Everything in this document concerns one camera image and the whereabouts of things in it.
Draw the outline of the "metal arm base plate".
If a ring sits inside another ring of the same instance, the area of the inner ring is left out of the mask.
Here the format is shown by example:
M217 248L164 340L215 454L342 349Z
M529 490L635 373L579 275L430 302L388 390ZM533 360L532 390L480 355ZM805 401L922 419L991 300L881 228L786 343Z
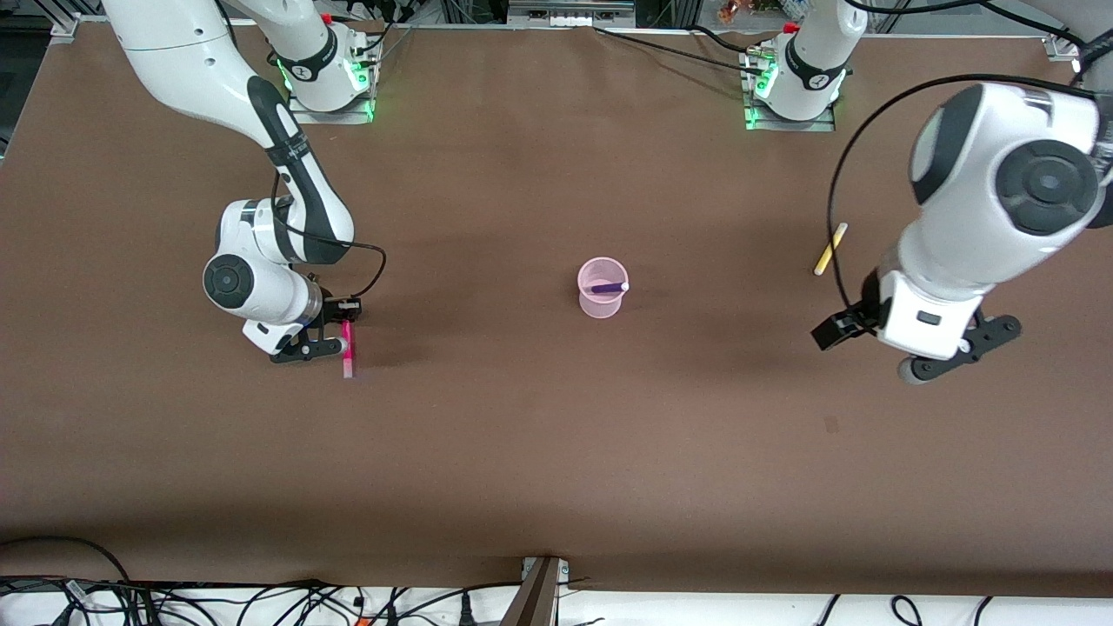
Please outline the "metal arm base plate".
M784 69L772 48L751 46L738 55L738 60L746 69L741 87L748 130L831 133L835 129L834 104L845 71L831 81L821 76L823 88L810 90L794 71Z
M289 88L290 113L298 123L373 123L377 106L382 45L352 31L344 36L337 53L314 79L309 69L276 58L283 82Z

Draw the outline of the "white power strip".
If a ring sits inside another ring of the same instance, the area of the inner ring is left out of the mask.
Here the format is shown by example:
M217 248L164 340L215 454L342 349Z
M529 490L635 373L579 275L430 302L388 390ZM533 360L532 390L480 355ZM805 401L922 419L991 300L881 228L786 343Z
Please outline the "white power strip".
M506 25L636 28L636 0L508 0Z

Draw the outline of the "yellow pen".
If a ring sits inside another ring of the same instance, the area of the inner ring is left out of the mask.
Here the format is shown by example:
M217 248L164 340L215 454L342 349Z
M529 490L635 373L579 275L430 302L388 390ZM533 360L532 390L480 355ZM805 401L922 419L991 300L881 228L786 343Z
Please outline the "yellow pen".
M849 225L847 223L839 223L835 227L830 235L830 239L828 239L826 247L823 250L823 254L820 254L820 257L817 260L817 263L812 268L812 274L815 276L823 276L823 274L826 273L826 270L830 267L835 253L837 252L848 227Z

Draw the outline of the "pink pen holder cup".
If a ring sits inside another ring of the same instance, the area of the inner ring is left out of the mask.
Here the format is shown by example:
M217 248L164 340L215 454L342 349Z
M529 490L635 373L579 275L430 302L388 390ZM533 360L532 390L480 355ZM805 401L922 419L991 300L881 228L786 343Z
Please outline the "pink pen holder cup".
M630 282L626 267L617 260L598 256L584 263L577 273L580 309L589 317L610 317L623 305L626 293L593 296L589 287L600 283Z

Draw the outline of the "aluminium frame post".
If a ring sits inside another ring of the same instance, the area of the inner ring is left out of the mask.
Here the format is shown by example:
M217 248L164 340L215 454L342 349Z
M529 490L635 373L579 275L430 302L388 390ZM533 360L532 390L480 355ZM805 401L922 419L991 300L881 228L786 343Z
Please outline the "aluminium frame post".
M560 557L524 558L521 585L498 626L556 626L556 598L570 574Z

